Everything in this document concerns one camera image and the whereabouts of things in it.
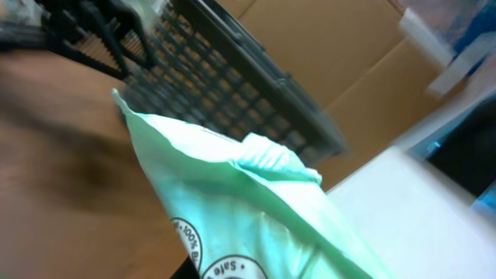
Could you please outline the light blue tissue packet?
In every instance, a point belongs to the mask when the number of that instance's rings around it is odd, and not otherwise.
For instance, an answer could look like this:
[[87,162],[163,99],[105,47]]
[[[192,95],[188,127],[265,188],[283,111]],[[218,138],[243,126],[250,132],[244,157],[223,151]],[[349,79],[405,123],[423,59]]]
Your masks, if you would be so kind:
[[133,149],[202,278],[389,278],[391,272],[286,146],[133,111]]

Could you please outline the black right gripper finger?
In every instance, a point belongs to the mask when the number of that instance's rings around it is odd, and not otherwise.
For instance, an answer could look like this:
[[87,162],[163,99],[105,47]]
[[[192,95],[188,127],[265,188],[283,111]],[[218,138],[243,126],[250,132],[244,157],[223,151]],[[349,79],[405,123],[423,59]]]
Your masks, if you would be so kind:
[[170,279],[200,279],[200,276],[190,257],[170,276]]

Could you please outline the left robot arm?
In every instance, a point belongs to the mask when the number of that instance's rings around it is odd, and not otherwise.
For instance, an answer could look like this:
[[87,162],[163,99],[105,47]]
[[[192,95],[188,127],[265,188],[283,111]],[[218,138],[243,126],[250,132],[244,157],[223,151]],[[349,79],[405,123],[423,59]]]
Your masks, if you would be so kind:
[[124,80],[128,63],[147,70],[156,58],[147,40],[156,18],[141,1],[2,1],[1,51],[50,51]]

